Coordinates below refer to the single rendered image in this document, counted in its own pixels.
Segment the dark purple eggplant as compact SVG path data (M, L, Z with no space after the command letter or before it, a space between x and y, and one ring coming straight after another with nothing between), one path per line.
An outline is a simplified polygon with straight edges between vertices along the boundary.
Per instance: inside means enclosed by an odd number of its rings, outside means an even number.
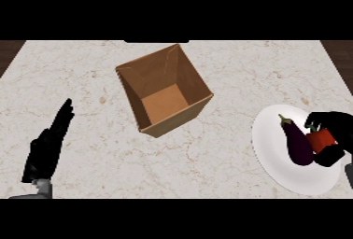
M281 128L287 138L288 156L296 165L306 166L315 160L314 150L296 122L284 115L281 117Z

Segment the white plate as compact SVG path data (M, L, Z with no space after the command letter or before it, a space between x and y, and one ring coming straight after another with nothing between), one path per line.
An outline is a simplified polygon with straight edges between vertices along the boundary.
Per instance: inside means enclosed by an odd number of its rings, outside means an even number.
M260 165L274 180L291 191L303 195L321 195L336 186L342 163L322 167L315 162L296 165L288 156L287 137L281 128L281 115L291 119L302 132L309 113L291 105L271 105L259 113L253 124L253 149Z

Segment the red bell pepper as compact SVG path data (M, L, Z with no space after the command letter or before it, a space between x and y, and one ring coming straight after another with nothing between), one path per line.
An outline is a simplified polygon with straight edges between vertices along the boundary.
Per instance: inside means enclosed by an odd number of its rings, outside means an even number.
M311 133L306 135L309 144L317 154L320 154L327 146L336 145L336 139L330 131L322 128L318 130L314 125L309 126Z

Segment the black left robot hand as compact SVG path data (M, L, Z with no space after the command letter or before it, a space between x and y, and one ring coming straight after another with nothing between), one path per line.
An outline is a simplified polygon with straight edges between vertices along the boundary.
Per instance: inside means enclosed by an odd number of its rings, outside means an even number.
M52 127L46 128L31 141L31 151L21 180L23 183L31 183L37 179L52 178L73 117L73 99L68 98L58 110Z

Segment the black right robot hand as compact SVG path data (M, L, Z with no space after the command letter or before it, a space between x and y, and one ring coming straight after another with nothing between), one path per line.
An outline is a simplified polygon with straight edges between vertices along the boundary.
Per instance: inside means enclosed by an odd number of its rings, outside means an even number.
M327 129L336 139L336 144L325 146L315 156L317 164L330 167L346 152L353 156L353 116L337 111L312 112L305 122L305 127L311 126Z

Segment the open brown cardboard box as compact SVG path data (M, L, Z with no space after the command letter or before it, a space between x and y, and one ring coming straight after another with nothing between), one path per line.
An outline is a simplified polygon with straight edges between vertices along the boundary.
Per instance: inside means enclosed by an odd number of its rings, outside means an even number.
M135 112L138 129L160 138L191 121L215 94L182 46L173 46L116 68Z

